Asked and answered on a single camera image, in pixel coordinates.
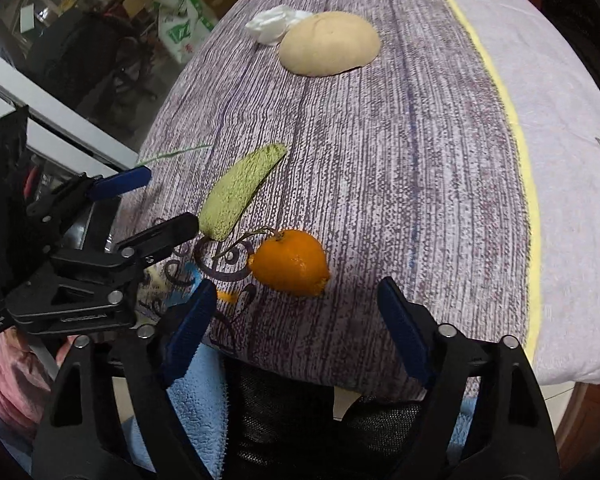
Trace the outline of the pink floral sleeve forearm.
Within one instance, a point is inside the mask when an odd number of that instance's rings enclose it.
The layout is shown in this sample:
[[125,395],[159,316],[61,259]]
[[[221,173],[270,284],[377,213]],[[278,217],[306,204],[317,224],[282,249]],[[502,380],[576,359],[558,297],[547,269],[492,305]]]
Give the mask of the pink floral sleeve forearm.
[[15,327],[0,334],[0,421],[32,441],[38,432],[53,379]]

